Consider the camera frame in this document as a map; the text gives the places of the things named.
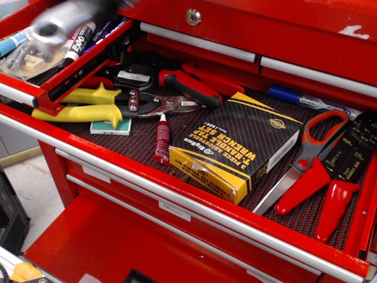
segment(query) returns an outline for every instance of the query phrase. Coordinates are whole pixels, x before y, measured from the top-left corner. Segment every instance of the label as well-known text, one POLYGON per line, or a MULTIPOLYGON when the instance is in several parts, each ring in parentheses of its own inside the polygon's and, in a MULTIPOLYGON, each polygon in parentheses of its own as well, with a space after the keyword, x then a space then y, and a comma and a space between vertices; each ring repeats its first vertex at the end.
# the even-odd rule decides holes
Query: label
POLYGON ((268 173, 277 162, 295 145, 299 137, 300 131, 297 131, 271 158, 267 167, 268 173))
POLYGON ((176 209, 175 207, 171 206, 171 205, 167 205, 166 203, 163 203, 163 202, 160 202, 158 201, 158 206, 167 211, 167 212, 170 212, 171 214, 174 214, 176 216, 178 216, 179 218, 182 218, 186 221, 191 221, 191 216, 188 215, 187 213, 184 213, 182 211, 180 211, 179 209, 176 209))
POLYGON ((110 180, 109 177, 106 177, 106 176, 104 176, 104 175, 102 175, 102 174, 100 174, 100 173, 98 173, 98 172, 96 172, 96 171, 94 171, 92 169, 89 169, 89 168, 87 168, 85 166, 82 167, 82 171, 84 171, 85 174, 88 174, 88 175, 90 175, 92 177, 96 177, 97 179, 105 181, 105 182, 107 182, 109 184, 111 183, 111 180, 110 180))
POLYGON ((132 73, 127 73, 125 71, 120 71, 118 73, 119 78, 126 78, 128 80, 133 80, 133 81, 143 81, 145 83, 149 82, 150 76, 149 75, 140 75, 140 74, 132 74, 132 73))

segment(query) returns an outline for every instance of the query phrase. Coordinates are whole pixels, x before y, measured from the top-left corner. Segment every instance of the rubber mat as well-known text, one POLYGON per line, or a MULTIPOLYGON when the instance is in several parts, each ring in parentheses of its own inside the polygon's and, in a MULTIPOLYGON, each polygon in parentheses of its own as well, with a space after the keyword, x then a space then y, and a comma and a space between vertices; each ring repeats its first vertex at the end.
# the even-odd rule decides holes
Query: rubber mat
MULTIPOLYGON (((178 95, 178 93, 176 93, 174 90, 160 87, 157 87, 153 93, 161 96, 178 95)), ((270 98, 268 94, 261 91, 247 89, 246 94, 262 103, 267 104, 268 106, 271 106, 283 114, 301 121, 302 123, 307 122, 312 117, 319 114, 317 111, 308 108, 270 98)), ((31 114, 32 108, 28 106, 18 103, 12 103, 12 106, 25 113, 31 114)), ((186 130, 198 123, 198 121, 204 119, 210 111, 211 110, 209 108, 204 108, 185 115, 169 115, 167 119, 170 124, 171 142, 179 138, 186 130)), ((126 156, 127 158, 136 160, 147 166, 154 167, 168 174, 172 174, 178 178, 182 178, 184 177, 184 174, 178 169, 165 166, 161 163, 155 162, 152 159, 155 148, 156 125, 158 120, 158 117, 133 120, 131 134, 129 136, 90 134, 90 123, 51 124, 72 134, 80 136, 83 139, 94 142, 101 147, 105 147, 106 149, 126 156)), ((337 122, 338 121, 336 120, 328 119, 326 124, 322 123, 313 127, 311 135, 316 139, 323 139, 327 131, 337 122)), ((273 185, 289 170, 298 155, 300 155, 301 149, 301 139, 299 139, 290 152, 286 154, 283 159, 281 159, 258 184, 256 184, 254 189, 243 199, 239 206, 252 211, 259 201, 267 194, 270 188, 272 188, 273 185)), ((364 176, 365 174, 362 174, 362 177, 358 183, 363 183, 364 176)), ((199 187, 208 193, 211 193, 211 191, 207 190, 205 187, 191 178, 188 178, 186 182, 193 186, 199 187)), ((313 238, 319 221, 320 212, 322 210, 325 193, 326 189, 321 189, 299 206, 295 207, 285 216, 277 215, 273 208, 270 208, 263 216, 271 221, 280 223, 281 225, 287 226, 290 229, 313 238)), ((361 190, 353 194, 352 200, 347 206, 346 212, 344 213, 343 218, 340 220, 337 230, 332 234, 328 242, 328 245, 338 250, 342 250, 346 245, 349 227, 352 224, 360 193, 361 190)))

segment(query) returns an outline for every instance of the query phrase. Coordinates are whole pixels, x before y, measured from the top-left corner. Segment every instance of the scissors handle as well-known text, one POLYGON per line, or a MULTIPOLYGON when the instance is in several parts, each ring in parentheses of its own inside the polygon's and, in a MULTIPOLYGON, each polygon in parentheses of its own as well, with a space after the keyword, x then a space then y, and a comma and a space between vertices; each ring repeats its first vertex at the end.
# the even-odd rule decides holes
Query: scissors handle
POLYGON ((348 115, 341 110, 331 110, 323 112, 320 115, 309 120, 305 125, 302 133, 302 153, 296 159, 293 167, 301 173, 304 173, 312 165, 314 157, 343 132, 349 118, 348 115), (313 126, 317 125, 321 121, 324 121, 330 117, 339 117, 342 121, 334 125, 326 134, 323 140, 316 140, 310 135, 310 130, 313 126))

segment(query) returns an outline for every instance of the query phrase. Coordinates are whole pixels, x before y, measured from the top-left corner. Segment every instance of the floor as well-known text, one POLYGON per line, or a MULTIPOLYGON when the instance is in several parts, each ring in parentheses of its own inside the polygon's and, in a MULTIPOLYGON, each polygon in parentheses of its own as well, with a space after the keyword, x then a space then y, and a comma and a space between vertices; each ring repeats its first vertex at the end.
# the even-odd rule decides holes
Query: floor
POLYGON ((64 207, 43 155, 5 167, 4 172, 31 218, 30 229, 21 248, 24 252, 64 207))

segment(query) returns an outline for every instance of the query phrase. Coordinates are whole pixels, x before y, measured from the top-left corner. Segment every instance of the red scissors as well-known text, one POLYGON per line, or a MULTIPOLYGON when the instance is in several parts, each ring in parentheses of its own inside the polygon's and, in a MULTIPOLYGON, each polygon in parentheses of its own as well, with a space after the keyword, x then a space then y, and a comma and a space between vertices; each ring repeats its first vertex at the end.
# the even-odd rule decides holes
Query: red scissors
POLYGON ((253 212, 256 214, 264 214, 273 204, 280 199, 281 196, 297 181, 307 169, 312 166, 314 157, 321 153, 327 153, 336 139, 343 133, 348 122, 348 115, 340 110, 331 110, 324 112, 311 120, 309 120, 303 129, 302 134, 302 153, 297 158, 289 171, 276 183, 276 185, 267 193, 262 201, 255 207, 253 212), (310 130, 318 123, 331 118, 339 117, 342 121, 334 125, 326 134, 323 140, 316 140, 310 135, 310 130))

